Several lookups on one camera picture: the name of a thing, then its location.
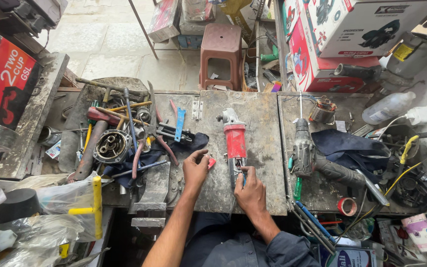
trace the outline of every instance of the plastic stool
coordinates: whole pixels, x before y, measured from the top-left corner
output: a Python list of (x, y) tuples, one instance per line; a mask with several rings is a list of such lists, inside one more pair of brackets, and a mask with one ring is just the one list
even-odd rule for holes
[[(208, 77), (209, 58), (222, 58), (230, 62), (230, 80), (212, 80)], [(200, 48), (200, 87), (228, 86), (241, 91), (241, 28), (238, 25), (210, 23), (205, 27)]]

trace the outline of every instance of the tool pile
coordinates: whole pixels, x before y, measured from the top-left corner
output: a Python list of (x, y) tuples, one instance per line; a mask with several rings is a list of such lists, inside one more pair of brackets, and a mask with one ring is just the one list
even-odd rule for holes
[[(196, 135), (183, 129), (186, 110), (176, 107), (170, 100), (177, 121), (176, 126), (169, 125), (169, 120), (163, 120), (157, 110), (154, 88), (149, 81), (149, 92), (81, 78), (77, 78), (77, 82), (106, 90), (101, 106), (95, 100), (86, 112), (89, 125), (87, 137), (83, 145), (81, 135), (80, 163), (70, 175), (69, 182), (85, 179), (92, 169), (96, 169), (108, 179), (123, 177), (118, 182), (126, 188), (133, 186), (135, 182), (137, 186), (142, 186), (142, 180), (137, 179), (139, 172), (168, 162), (157, 161), (160, 155), (167, 152), (171, 162), (178, 166), (173, 149), (195, 149), (191, 144)], [(110, 95), (111, 90), (122, 93), (122, 96)], [(199, 138), (201, 146), (204, 146), (208, 137), (199, 134), (202, 135)]]

